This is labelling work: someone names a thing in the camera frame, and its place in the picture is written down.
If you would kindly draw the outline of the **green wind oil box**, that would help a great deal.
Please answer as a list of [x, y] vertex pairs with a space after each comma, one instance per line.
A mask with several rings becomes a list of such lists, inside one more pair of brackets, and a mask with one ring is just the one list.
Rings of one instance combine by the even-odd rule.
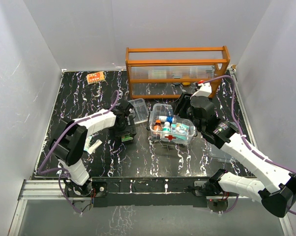
[[129, 135], [129, 134], [124, 135], [124, 136], [121, 137], [122, 142], [128, 142], [128, 141], [131, 141], [131, 140], [133, 140], [133, 137], [131, 135]]

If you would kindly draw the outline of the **teal header plastic packet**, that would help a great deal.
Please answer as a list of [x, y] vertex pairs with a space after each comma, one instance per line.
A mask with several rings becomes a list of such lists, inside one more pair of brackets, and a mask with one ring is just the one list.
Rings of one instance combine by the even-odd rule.
[[180, 124], [180, 123], [172, 123], [171, 124], [171, 133], [173, 135], [179, 135], [179, 136], [183, 136], [185, 134], [182, 134], [182, 133], [179, 133], [178, 130], [177, 130], [177, 124]]

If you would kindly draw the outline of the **amber bottle orange cap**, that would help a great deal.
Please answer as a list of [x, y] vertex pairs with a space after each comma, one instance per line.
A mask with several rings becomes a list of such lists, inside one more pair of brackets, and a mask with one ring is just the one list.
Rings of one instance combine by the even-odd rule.
[[161, 132], [162, 132], [162, 125], [161, 125], [161, 120], [156, 120], [154, 126], [153, 126], [153, 135], [156, 135], [157, 137], [161, 136]]

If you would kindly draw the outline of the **white paper sachet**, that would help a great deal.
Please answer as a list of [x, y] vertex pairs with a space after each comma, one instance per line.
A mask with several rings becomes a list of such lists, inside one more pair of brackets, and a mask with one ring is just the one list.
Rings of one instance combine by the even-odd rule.
[[88, 150], [87, 153], [88, 154], [92, 154], [95, 152], [95, 150], [102, 144], [101, 140], [97, 140], [93, 145], [91, 145]]
[[92, 136], [88, 136], [86, 138], [85, 145], [84, 145], [84, 151], [88, 151], [88, 149], [90, 147], [91, 140], [92, 140]]

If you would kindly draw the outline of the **white medicine bottle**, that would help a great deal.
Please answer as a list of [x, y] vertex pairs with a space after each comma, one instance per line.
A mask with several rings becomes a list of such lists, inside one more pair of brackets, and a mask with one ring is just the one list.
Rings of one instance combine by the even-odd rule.
[[162, 128], [162, 133], [163, 134], [170, 134], [171, 133], [171, 124], [168, 121], [166, 121], [164, 123], [164, 126]]

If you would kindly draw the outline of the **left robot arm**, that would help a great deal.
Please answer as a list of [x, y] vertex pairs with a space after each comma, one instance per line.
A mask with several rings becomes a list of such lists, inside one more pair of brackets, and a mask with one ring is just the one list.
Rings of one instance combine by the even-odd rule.
[[102, 109], [85, 118], [64, 118], [59, 123], [50, 142], [52, 154], [61, 162], [69, 174], [67, 187], [87, 196], [92, 191], [92, 180], [83, 165], [82, 155], [87, 137], [103, 129], [121, 142], [133, 140], [136, 135], [134, 106], [122, 101], [111, 109]]

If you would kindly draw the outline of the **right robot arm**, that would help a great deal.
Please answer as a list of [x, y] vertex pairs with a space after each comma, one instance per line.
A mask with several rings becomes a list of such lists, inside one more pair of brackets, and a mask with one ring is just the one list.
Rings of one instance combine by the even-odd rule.
[[209, 98], [184, 92], [174, 102], [173, 110], [180, 118], [190, 120], [206, 141], [234, 157], [255, 176], [239, 177], [220, 169], [206, 183], [213, 194], [232, 192], [249, 197], [279, 218], [289, 212], [296, 202], [296, 173], [263, 157], [236, 126], [216, 115]]

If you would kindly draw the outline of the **clear medicine kit box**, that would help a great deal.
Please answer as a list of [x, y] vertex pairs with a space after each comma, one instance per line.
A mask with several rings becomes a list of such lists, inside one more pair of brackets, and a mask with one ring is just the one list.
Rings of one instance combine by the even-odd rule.
[[196, 127], [174, 114], [170, 104], [154, 104], [148, 119], [151, 140], [187, 146], [197, 136]]

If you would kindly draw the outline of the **clear kit box lid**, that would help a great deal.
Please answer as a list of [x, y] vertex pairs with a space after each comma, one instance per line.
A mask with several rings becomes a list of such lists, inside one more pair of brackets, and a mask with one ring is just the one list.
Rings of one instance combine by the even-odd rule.
[[215, 158], [219, 162], [230, 162], [232, 159], [231, 155], [218, 149], [215, 145], [209, 144], [207, 149], [208, 149], [209, 155], [212, 158]]

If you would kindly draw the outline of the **clear compartment organizer tray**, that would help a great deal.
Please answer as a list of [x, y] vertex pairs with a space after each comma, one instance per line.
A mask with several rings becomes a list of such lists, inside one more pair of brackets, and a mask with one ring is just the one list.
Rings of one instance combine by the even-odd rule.
[[136, 113], [133, 118], [134, 124], [140, 124], [148, 121], [148, 109], [146, 102], [142, 98], [133, 99], [128, 101], [133, 107]]

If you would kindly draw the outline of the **orange wooden shelf rack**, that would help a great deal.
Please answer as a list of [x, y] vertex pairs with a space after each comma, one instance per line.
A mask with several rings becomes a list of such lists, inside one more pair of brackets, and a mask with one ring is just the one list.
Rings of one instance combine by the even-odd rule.
[[215, 95], [231, 61], [227, 46], [189, 48], [127, 48], [125, 65], [132, 99], [178, 98], [200, 80]]

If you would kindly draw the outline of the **orange snack packet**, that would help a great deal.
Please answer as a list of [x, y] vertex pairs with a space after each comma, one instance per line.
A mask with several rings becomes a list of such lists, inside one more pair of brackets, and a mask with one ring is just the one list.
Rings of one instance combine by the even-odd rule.
[[104, 72], [94, 72], [87, 75], [87, 83], [95, 84], [105, 80]]

